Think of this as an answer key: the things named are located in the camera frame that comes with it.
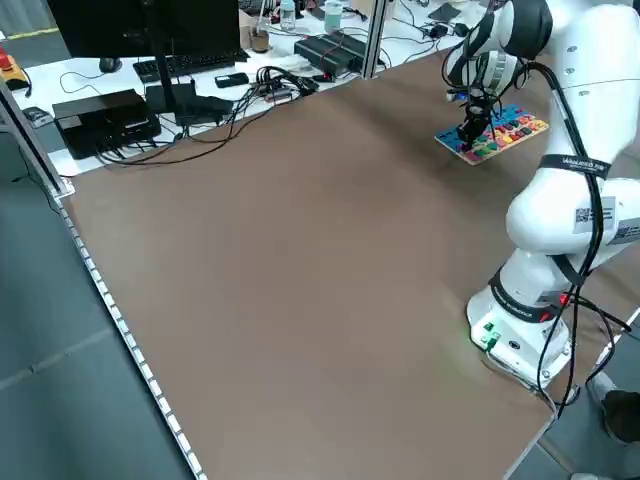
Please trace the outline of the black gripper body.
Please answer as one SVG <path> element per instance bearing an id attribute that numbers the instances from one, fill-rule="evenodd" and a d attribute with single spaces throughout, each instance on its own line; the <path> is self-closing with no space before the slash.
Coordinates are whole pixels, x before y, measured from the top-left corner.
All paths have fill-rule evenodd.
<path id="1" fill-rule="evenodd" d="M 463 132 L 483 132 L 488 125 L 488 110 L 484 105 L 466 103 L 465 116 L 458 129 Z"/>

